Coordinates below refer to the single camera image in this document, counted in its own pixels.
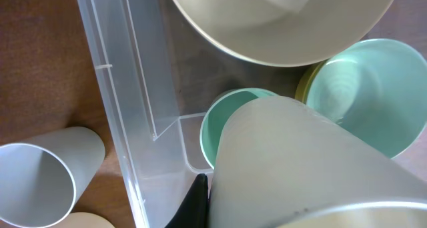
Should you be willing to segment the mint green small bowl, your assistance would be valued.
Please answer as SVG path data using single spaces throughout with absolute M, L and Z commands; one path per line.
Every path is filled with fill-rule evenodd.
M 426 126 L 426 59 L 393 39 L 357 42 L 326 60 L 305 104 L 395 158 Z

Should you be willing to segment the grey cup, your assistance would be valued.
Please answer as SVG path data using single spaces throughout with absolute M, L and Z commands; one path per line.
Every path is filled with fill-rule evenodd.
M 50 227 L 70 214 L 105 157 L 101 137 L 69 127 L 1 146 L 1 220 Z

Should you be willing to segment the cream white cup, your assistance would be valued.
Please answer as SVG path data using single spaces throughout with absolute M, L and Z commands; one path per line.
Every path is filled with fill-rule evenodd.
M 426 184 L 288 97 L 241 106 L 220 138 L 210 227 L 425 227 Z

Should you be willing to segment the mint green cup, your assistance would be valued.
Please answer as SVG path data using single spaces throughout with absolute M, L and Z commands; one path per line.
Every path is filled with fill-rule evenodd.
M 201 152 L 213 169 L 216 163 L 220 137 L 227 120 L 242 105 L 258 98 L 278 96 L 261 88 L 232 89 L 221 93 L 204 115 L 199 132 Z

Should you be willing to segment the white small bowl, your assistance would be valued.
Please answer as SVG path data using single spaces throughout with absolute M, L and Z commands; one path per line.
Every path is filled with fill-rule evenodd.
M 85 212 L 70 213 L 50 228 L 115 228 L 107 219 Z

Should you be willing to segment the beige large bowl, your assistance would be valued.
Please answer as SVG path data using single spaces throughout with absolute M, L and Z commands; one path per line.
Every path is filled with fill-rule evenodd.
M 394 0 L 172 0 L 211 44 L 239 59 L 297 67 L 359 41 Z

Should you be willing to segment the yellow small bowl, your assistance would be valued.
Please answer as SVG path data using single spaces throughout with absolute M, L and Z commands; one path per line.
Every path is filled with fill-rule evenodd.
M 306 103 L 311 84 L 325 63 L 326 60 L 321 61 L 319 63 L 315 63 L 309 69 L 306 70 L 296 88 L 296 100 L 301 101 L 302 103 Z

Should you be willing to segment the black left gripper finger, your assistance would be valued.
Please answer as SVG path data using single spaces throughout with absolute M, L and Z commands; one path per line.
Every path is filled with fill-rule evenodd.
M 198 174 L 177 212 L 165 228 L 206 228 L 209 209 L 208 178 Z

